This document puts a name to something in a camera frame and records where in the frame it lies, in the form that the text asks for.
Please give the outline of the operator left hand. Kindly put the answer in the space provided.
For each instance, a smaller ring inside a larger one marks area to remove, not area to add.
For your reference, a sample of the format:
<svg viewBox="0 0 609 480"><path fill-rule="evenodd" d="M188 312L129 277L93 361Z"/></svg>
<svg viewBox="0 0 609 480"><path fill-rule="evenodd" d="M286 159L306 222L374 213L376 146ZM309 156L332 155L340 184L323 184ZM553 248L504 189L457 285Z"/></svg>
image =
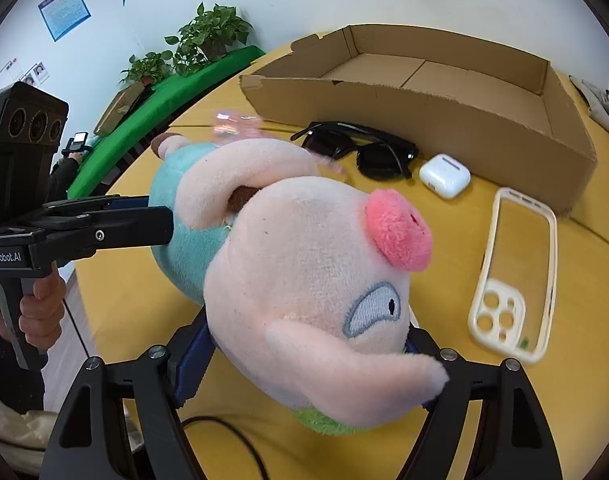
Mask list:
<svg viewBox="0 0 609 480"><path fill-rule="evenodd" d="M26 341L33 347L48 350L52 348L62 334L60 321L65 315L64 299L66 283L54 266L47 278L39 278L33 283L32 293L20 301L21 315L19 328ZM0 307L0 335L9 341Z"/></svg>

